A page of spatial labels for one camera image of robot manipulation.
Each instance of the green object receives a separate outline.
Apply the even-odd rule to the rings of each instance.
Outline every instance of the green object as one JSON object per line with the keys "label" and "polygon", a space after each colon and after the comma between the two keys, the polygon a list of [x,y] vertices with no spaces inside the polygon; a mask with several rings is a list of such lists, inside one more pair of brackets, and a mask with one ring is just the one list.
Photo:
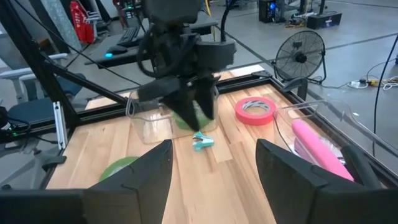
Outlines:
{"label": "green object", "polygon": [[[193,107],[195,109],[195,113],[196,113],[198,121],[199,121],[199,127],[200,127],[200,129],[202,129],[207,124],[210,123],[210,120],[203,114],[203,112],[201,111],[201,109],[196,101],[193,102]],[[191,130],[191,128],[186,124],[186,122],[183,119],[180,118],[179,115],[173,113],[173,118],[175,120],[175,124],[180,129]]]}
{"label": "green object", "polygon": [[102,173],[101,177],[99,177],[99,181],[101,182],[104,179],[107,179],[108,177],[117,173],[119,170],[125,168],[126,166],[130,165],[137,159],[138,159],[138,157],[131,156],[131,157],[126,157],[126,158],[120,159],[120,160],[112,163],[108,168],[105,169],[105,171]]}

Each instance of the electric fan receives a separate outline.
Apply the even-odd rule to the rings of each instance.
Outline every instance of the electric fan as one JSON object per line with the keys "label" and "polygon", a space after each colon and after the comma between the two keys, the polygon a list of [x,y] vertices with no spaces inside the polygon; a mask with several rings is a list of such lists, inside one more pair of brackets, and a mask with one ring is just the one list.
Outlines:
{"label": "electric fan", "polygon": [[[305,30],[289,37],[272,62],[275,76],[283,81],[302,77],[322,83],[326,79],[325,43],[319,34]],[[323,64],[323,77],[310,78]]]}

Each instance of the clear plastic container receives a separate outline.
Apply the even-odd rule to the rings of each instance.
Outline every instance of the clear plastic container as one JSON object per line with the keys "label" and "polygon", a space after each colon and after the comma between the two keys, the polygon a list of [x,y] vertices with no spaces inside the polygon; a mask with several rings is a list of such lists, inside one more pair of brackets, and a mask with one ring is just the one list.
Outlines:
{"label": "clear plastic container", "polygon": [[[133,104],[133,100],[138,99],[134,91],[130,94],[127,103],[126,115],[131,119],[131,124],[144,144],[161,142],[164,139],[175,139],[184,136],[193,136],[194,132],[188,125],[179,118],[172,110],[158,100],[141,102]],[[218,91],[215,90],[214,97],[214,120],[209,120],[201,111],[200,107],[194,101],[194,107],[197,111],[197,118],[201,131],[212,131],[218,125]]]}
{"label": "clear plastic container", "polygon": [[344,163],[340,149],[352,140],[369,155],[390,168],[398,162],[398,150],[359,123],[351,108],[339,100],[322,100],[277,109],[274,114],[275,143],[308,160],[309,149],[294,131],[296,121],[303,121],[332,153]]}

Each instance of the gray floor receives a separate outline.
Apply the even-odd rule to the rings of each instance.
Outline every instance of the gray floor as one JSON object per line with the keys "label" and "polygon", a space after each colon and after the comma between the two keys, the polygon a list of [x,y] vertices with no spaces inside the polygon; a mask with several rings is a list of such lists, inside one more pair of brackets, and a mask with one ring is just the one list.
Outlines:
{"label": "gray floor", "polygon": [[[340,26],[317,31],[323,37],[326,45],[328,78],[323,84],[340,86],[346,82],[360,79],[373,65],[386,61],[395,38],[394,34],[398,33],[398,30],[395,29],[396,19],[398,19],[398,2],[395,0],[345,0],[328,1],[326,5],[329,11],[342,12],[343,18]],[[224,7],[217,6],[216,3],[211,10],[213,17],[220,21]],[[236,39],[238,51],[235,55],[235,63],[230,68],[260,63],[269,70],[270,62],[275,58],[280,45],[300,30],[305,30],[305,28],[286,29],[283,26],[259,22],[258,11],[253,6],[245,10],[231,11],[226,23],[226,31],[230,38]],[[216,31],[217,39],[219,39],[219,31]],[[111,33],[120,32],[119,23],[114,22],[111,26]],[[208,35],[204,38],[211,40],[212,36]],[[89,55],[94,47],[95,45],[90,46],[85,53]],[[68,63],[73,57],[74,55],[71,55],[64,63]],[[115,77],[106,70],[98,70],[94,65],[84,65],[84,62],[85,59],[79,57],[70,66],[70,70],[85,74],[87,79],[111,91],[123,92],[135,87],[133,83]],[[150,78],[142,75],[135,64],[110,69],[139,83],[150,81]],[[382,66],[379,66],[371,72],[371,75],[379,76],[381,70]],[[386,71],[386,78],[398,75],[398,67],[394,66],[394,62],[389,64]],[[322,71],[319,70],[315,75],[321,74]],[[345,86],[336,90],[310,85],[310,90],[312,98],[320,96],[347,102],[359,115],[357,119],[369,129],[373,128],[375,88],[355,90]],[[11,83],[0,81],[0,98],[4,98],[4,105],[8,108],[16,103],[14,94]],[[398,88],[380,93],[377,134],[398,148],[398,138],[396,138],[398,120],[395,119],[395,114],[398,112],[398,106],[395,104],[396,94],[398,94]],[[83,90],[76,100],[84,102],[87,98],[96,96],[96,93]],[[398,173],[397,158],[381,151],[377,152],[376,157]],[[3,165],[5,163],[5,158],[0,160],[0,179],[13,169]]]}

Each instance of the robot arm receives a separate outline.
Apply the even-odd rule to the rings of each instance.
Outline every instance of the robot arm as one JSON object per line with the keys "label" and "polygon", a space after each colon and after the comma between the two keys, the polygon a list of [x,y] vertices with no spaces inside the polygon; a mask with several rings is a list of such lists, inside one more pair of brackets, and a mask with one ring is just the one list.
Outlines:
{"label": "robot arm", "polygon": [[[233,63],[236,51],[232,40],[201,41],[191,33],[189,24],[196,22],[202,0],[145,0],[144,13],[152,22],[139,46],[137,63],[140,70],[154,81],[138,90],[140,101],[160,99],[177,113],[194,131],[199,131],[193,101],[203,114],[214,119],[213,98],[220,72]],[[156,63],[156,71],[142,64],[147,52]]]}

